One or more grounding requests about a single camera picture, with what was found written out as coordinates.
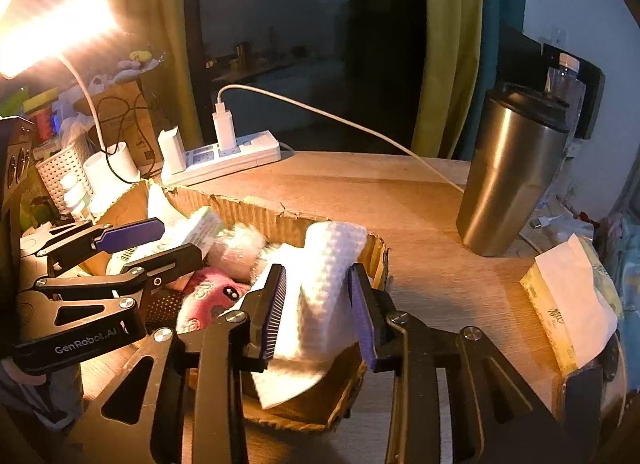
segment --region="wooden table top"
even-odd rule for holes
[[[457,184],[465,183],[468,163],[430,163]],[[390,292],[396,307],[443,330],[480,327],[552,407],[559,369],[519,284],[535,253],[521,240],[500,258],[483,258],[464,248],[455,225],[462,194],[412,158],[297,152],[194,189],[267,198],[291,210],[356,222],[379,234],[390,247]],[[83,364],[88,397],[101,391],[128,355],[123,349]],[[331,434],[286,433],[248,423],[252,464],[383,462],[391,381],[390,375],[369,373],[351,418]]]

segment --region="pink plush toy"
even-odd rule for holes
[[[244,296],[249,286],[236,284],[219,269],[205,267],[193,273],[184,291],[187,297],[178,313],[178,334],[206,328],[212,318]]]

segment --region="teal curtain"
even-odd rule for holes
[[[482,0],[482,41],[480,43],[478,77],[469,112],[466,115],[465,126],[456,146],[455,158],[471,160],[474,154],[484,94],[495,83],[500,22],[522,32],[524,8],[525,0]]]

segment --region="white power strip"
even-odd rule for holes
[[[220,157],[220,148],[217,143],[184,152],[185,170],[170,173],[165,163],[162,167],[162,184],[192,186],[229,173],[280,160],[280,145],[269,131],[238,137],[237,143],[238,146],[233,153],[222,157]]]

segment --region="smartphone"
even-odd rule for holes
[[[579,453],[580,462],[589,462],[598,448],[603,390],[600,365],[576,370],[562,382],[558,421]]]

